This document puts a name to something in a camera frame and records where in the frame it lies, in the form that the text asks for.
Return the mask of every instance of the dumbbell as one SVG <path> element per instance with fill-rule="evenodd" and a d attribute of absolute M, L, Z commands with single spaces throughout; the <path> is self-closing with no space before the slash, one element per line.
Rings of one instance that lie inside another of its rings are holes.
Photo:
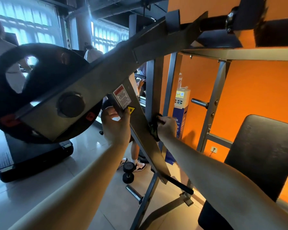
<path fill-rule="evenodd" d="M 132 162 L 126 162 L 123 166 L 123 171 L 125 172 L 123 175 L 123 182 L 126 184 L 130 184 L 134 180 L 133 171 L 135 170 L 135 165 Z"/>

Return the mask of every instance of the window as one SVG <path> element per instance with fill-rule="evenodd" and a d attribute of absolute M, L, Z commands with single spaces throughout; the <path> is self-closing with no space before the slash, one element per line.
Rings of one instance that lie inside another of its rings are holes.
<path fill-rule="evenodd" d="M 100 20 L 91 22 L 91 29 L 92 45 L 103 53 L 113 49 L 118 42 L 129 38 L 128 30 Z"/>
<path fill-rule="evenodd" d="M 56 8 L 37 0 L 0 0 L 0 21 L 18 43 L 45 42 L 63 46 Z"/>

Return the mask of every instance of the orange wall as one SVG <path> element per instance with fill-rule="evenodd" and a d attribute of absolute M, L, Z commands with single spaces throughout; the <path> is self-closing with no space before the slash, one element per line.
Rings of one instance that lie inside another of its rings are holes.
<path fill-rule="evenodd" d="M 194 21 L 204 11 L 209 16 L 227 14 L 240 0 L 169 0 L 168 10 L 180 9 L 181 23 Z M 288 17 L 288 0 L 269 0 L 269 19 Z M 169 55 L 165 57 L 162 94 L 165 94 Z M 182 86 L 191 89 L 190 98 L 209 101 L 218 70 L 216 60 L 184 56 L 181 65 Z M 183 140 L 196 148 L 206 109 L 189 103 Z M 256 114 L 288 123 L 288 62 L 280 61 L 233 61 L 211 133 L 234 140 L 244 118 Z M 218 148 L 212 157 L 224 161 L 228 149 L 214 142 L 207 142 L 205 154 L 212 146 Z M 288 180 L 280 198 L 288 202 Z"/>

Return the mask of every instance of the warning label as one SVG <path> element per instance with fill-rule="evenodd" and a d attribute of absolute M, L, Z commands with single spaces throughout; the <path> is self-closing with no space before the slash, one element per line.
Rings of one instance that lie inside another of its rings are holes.
<path fill-rule="evenodd" d="M 121 107 L 125 109 L 130 103 L 130 97 L 128 96 L 125 88 L 123 85 L 120 85 L 113 94 L 116 96 L 116 99 L 119 101 Z"/>
<path fill-rule="evenodd" d="M 132 106 L 128 106 L 127 108 L 129 109 L 130 114 L 135 110 L 135 108 Z"/>

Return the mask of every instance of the black handle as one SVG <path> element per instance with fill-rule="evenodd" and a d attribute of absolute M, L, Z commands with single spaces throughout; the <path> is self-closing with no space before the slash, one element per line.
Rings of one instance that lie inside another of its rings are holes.
<path fill-rule="evenodd" d="M 174 178 L 172 178 L 170 176 L 166 177 L 166 179 L 170 183 L 174 184 L 175 186 L 178 186 L 180 189 L 182 189 L 183 191 L 187 192 L 188 194 L 190 194 L 190 195 L 194 194 L 194 191 L 190 187 L 182 184 L 181 182 L 177 181 L 176 179 L 174 179 Z"/>

